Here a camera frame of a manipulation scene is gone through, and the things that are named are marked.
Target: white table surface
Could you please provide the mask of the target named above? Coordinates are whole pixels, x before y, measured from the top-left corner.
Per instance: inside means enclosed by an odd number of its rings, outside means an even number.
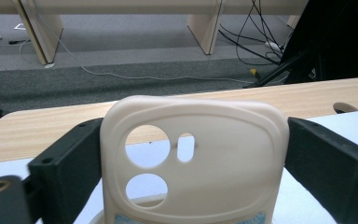
[[[358,112],[339,114],[333,116],[310,119],[322,124],[324,127],[339,133],[358,144]],[[133,147],[149,147],[164,144],[154,142],[152,144],[138,144]],[[18,161],[0,162],[1,175],[18,175],[25,178],[29,173],[26,164],[31,159]],[[163,192],[164,188],[145,189],[154,193]],[[144,191],[133,190],[130,192],[132,198],[144,196]],[[89,201],[79,215],[75,223],[89,223],[97,213],[103,209],[102,185],[100,184],[93,191]],[[334,219],[320,206],[320,204],[284,169],[280,191],[278,194],[272,222],[274,224],[291,223],[336,223]]]

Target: power strip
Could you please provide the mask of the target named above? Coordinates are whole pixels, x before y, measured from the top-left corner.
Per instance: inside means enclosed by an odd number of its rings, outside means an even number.
[[[273,48],[276,51],[281,51],[280,46],[275,44],[274,42],[267,41],[266,43],[264,43],[264,45],[269,49]]]

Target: floor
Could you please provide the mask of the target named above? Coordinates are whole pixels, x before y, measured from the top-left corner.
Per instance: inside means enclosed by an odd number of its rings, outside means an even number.
[[[253,16],[260,24],[260,18]],[[263,16],[280,45],[292,29],[286,24],[289,16]],[[245,15],[224,15],[222,25],[238,33]],[[186,26],[187,15],[65,15],[63,32],[54,59],[54,67],[80,64],[105,65],[124,63],[186,62],[237,58],[235,46],[218,36],[213,55],[205,55]],[[38,61],[31,44],[8,46],[9,40],[28,39],[25,30],[14,29],[21,19],[17,15],[0,15],[0,71],[45,69]],[[242,35],[264,38],[247,22]],[[262,43],[241,40],[249,49],[261,54],[270,51]],[[240,50],[242,58],[256,57]]]

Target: gray carpet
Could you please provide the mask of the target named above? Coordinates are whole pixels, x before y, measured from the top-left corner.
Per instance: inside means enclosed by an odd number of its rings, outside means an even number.
[[[261,59],[245,59],[248,63],[264,63]],[[269,74],[276,65],[251,66],[238,59],[200,62],[134,63],[87,67],[94,73],[115,73],[123,77],[207,77],[233,78],[255,82],[250,72],[256,68],[260,76]],[[94,76],[80,67],[43,70],[0,71],[0,109],[7,112],[115,101],[131,95],[175,95],[204,91],[242,89],[246,83],[228,80],[124,79]]]

